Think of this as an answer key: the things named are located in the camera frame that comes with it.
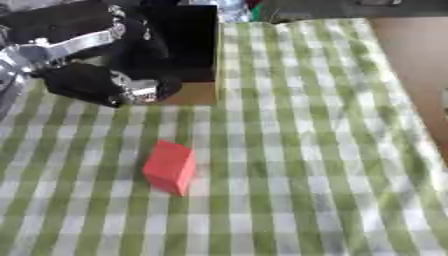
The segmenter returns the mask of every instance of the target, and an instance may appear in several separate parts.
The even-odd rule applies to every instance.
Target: floor
[[[383,18],[372,20],[372,25],[448,163],[448,119],[442,100],[448,88],[448,17]]]

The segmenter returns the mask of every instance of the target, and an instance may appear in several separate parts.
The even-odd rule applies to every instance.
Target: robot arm
[[[51,93],[110,107],[160,101],[181,87],[175,77],[132,81],[109,68],[113,56],[135,44],[145,45],[141,54],[148,58],[169,55],[155,29],[131,8],[75,2],[14,12],[0,17],[0,25],[0,118],[12,104],[8,91],[30,78],[42,78]]]

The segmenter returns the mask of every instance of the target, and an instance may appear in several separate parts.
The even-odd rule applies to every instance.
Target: red block
[[[153,186],[184,196],[196,173],[196,157],[192,149],[159,140],[143,168],[143,174]]]

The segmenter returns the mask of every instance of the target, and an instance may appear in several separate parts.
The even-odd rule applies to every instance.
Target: green checkered tablecloth
[[[368,22],[221,30],[216,107],[19,98],[0,255],[444,255],[448,175]],[[196,150],[187,197],[143,179],[157,139]]]

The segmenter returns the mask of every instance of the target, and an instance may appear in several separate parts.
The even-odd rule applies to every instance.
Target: gingham cloth
[[[1,123],[1,255],[444,255],[447,174],[363,19],[224,24],[216,107],[22,95]],[[187,197],[147,185],[191,146]]]

